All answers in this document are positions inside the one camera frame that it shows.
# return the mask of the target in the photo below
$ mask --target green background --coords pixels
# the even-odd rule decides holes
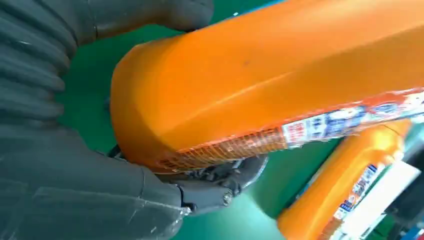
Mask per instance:
[[[215,2],[214,23],[234,13],[266,4],[269,0]],[[73,59],[70,72],[64,76],[66,91],[57,97],[65,105],[65,114],[60,121],[79,130],[91,149],[110,150],[116,141],[104,102],[109,96],[115,65],[137,44],[178,34],[177,31],[150,25],[81,47]],[[290,204],[338,142],[314,142],[302,148],[271,153],[269,164],[257,183],[236,198],[229,208],[186,217],[174,240],[283,239],[274,219]]]

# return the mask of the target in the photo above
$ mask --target gloved hand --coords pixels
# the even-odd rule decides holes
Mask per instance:
[[[0,1],[0,239],[175,234],[180,189],[89,150],[57,123],[54,95],[79,46],[145,24],[191,31],[212,15],[212,0]]]

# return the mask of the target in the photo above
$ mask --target product label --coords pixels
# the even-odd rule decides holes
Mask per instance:
[[[367,189],[375,181],[383,168],[378,169],[374,165],[369,165],[363,172],[360,179],[355,183],[349,197],[340,204],[333,215],[336,219],[343,220],[365,196]]]
[[[158,157],[156,164],[176,172],[188,171],[298,148],[310,141],[340,138],[384,121],[411,118],[424,122],[423,90],[388,92],[362,101],[329,106],[314,113],[306,112],[302,116],[263,126],[257,131],[224,137],[177,152],[165,152],[163,157]]]

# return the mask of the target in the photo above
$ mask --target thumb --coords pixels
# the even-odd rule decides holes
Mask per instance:
[[[111,37],[146,24],[192,31],[209,24],[213,0],[90,0],[97,37]]]

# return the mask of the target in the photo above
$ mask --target orange bottle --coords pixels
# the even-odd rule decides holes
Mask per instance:
[[[400,160],[409,119],[387,122],[347,137],[324,163],[317,179],[278,218],[288,240],[324,240],[342,223],[333,217],[368,165]]]
[[[113,74],[115,136],[157,173],[315,140],[281,126],[402,104],[424,86],[423,42],[423,0],[293,0],[141,44]]]

